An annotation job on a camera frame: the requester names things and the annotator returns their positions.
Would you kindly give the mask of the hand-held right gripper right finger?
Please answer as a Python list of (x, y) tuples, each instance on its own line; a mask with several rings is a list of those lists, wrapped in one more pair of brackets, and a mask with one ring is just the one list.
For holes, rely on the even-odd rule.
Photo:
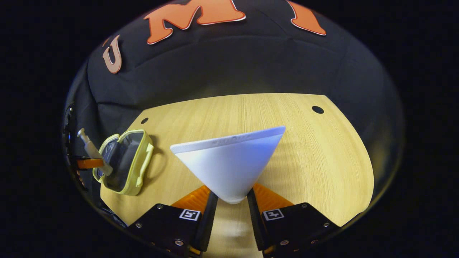
[(341, 230), (311, 204), (293, 204), (260, 183), (246, 197), (257, 249), (264, 257), (307, 257)]

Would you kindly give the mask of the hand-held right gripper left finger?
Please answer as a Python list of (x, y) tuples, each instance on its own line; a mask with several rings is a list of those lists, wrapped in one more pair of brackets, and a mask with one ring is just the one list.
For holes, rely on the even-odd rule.
[(208, 249), (218, 197), (200, 186), (171, 205), (155, 204), (128, 232), (169, 258), (201, 258)]

